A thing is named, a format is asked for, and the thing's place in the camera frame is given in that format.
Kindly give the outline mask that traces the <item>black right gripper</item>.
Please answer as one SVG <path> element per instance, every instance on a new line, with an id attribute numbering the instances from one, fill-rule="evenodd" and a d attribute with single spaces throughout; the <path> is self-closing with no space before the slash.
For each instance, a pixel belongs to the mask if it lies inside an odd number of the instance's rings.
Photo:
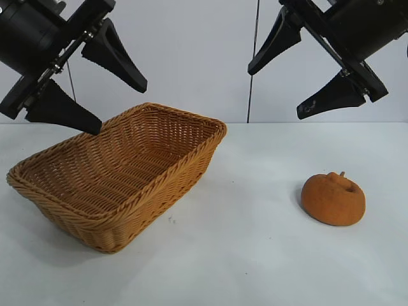
<path id="1" fill-rule="evenodd" d="M 282 1 L 265 42 L 248 64 L 255 75 L 278 55 L 301 42 L 303 26 L 338 62 L 341 70 L 300 103 L 300 120 L 341 108 L 375 102 L 388 90 L 367 58 L 407 33 L 407 1 L 334 1 L 322 11 L 313 1 Z"/>

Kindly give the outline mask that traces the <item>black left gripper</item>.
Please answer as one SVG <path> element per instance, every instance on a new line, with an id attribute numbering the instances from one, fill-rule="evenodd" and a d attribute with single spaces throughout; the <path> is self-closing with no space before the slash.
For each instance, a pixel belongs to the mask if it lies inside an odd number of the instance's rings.
<path id="1" fill-rule="evenodd" d="M 26 108 L 29 122 L 98 135 L 102 121 L 71 99 L 53 75 L 88 40 L 82 57 L 140 93 L 146 92 L 147 79 L 126 52 L 113 22 L 104 19 L 115 1 L 84 1 L 67 20 L 61 17 L 65 5 L 64 1 L 1 1 L 1 62 L 20 75 L 3 98 L 1 113 L 16 119 Z"/>

